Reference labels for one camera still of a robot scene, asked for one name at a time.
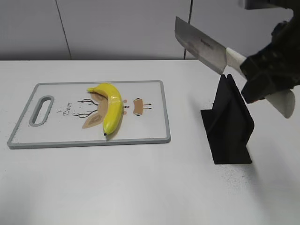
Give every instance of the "table surface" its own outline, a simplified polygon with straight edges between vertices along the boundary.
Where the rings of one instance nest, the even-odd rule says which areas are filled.
[[[219,75],[199,61],[1,61],[0,74],[1,225],[299,224],[300,98],[288,120],[266,101],[248,105],[253,164],[214,165],[200,110]],[[171,142],[7,147],[37,83],[107,80],[163,81]]]

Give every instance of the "yellow banana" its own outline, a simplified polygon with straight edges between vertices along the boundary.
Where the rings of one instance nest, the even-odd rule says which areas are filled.
[[[107,98],[108,109],[103,121],[103,131],[104,135],[112,134],[123,114],[123,102],[118,89],[109,83],[102,83],[95,88],[88,88],[88,92],[96,92]]]

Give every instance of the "black knife stand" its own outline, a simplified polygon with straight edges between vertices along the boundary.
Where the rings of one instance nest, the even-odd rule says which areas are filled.
[[[252,117],[231,75],[221,75],[212,109],[201,110],[215,164],[250,164]]]

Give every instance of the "white cutting board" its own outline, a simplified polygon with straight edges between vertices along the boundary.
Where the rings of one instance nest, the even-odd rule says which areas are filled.
[[[98,115],[102,118],[105,116],[101,115],[101,109],[107,101],[101,101],[101,97],[97,99],[87,92],[88,88],[100,83],[37,84],[11,134],[9,147],[23,149],[167,143],[171,140],[161,81],[110,82],[121,94],[125,113],[119,130],[108,138],[103,135],[103,123],[98,124],[101,121]],[[32,115],[39,100],[46,96],[52,99],[48,117],[43,124],[35,125]]]

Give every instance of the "cleaver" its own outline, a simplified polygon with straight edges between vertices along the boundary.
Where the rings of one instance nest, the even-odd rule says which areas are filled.
[[[176,17],[175,37],[186,50],[218,74],[223,74],[225,67],[230,66],[245,78],[240,69],[241,64],[246,60],[245,56],[231,48],[225,48],[179,17]],[[291,90],[267,95],[265,99],[285,118],[290,118],[293,114],[295,95]]]

